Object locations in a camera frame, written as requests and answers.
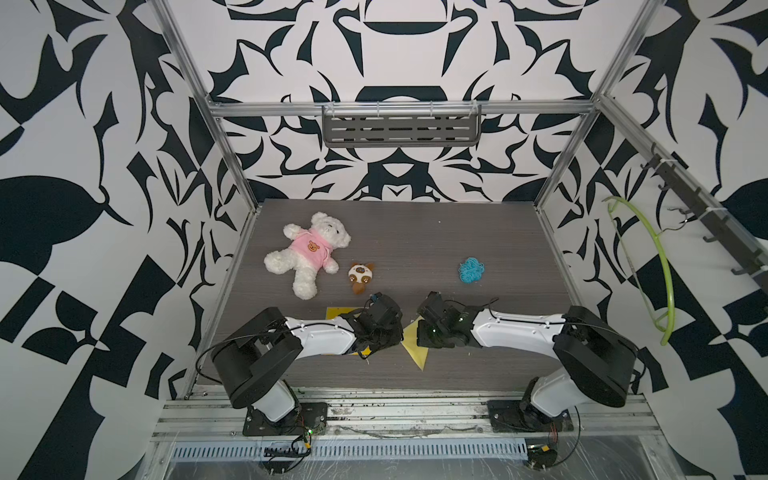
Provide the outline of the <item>light yellow square paper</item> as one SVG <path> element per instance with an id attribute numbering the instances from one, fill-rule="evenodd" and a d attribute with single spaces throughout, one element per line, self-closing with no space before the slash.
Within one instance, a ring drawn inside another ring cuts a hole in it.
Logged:
<path id="1" fill-rule="evenodd" d="M 403 330 L 401 345 L 405 348 L 417 367 L 423 371 L 426 365 L 429 349 L 418 345 L 418 327 L 422 318 L 418 317 Z"/>

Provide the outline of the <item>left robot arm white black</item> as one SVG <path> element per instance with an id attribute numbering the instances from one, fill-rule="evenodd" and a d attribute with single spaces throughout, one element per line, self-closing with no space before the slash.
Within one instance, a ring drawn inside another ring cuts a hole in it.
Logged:
<path id="1" fill-rule="evenodd" d="M 402 311 L 383 293 L 326 320 L 299 320 L 269 307 L 195 361 L 196 374 L 221 385 L 246 411 L 242 435 L 309 436 L 326 426 L 328 405 L 301 402 L 284 375 L 300 359 L 356 354 L 365 359 L 403 340 Z"/>

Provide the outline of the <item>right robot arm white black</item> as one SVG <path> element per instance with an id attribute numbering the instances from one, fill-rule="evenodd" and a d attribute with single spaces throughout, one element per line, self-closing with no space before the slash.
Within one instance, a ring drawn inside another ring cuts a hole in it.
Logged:
<path id="1" fill-rule="evenodd" d="M 581 404 L 626 404 L 638 347 L 585 307 L 522 315 L 498 312 L 489 304 L 467 306 L 432 292 L 417 312 L 420 347 L 510 348 L 560 362 L 555 372 L 532 379 L 520 400 L 487 403 L 495 432 L 560 430 Z"/>

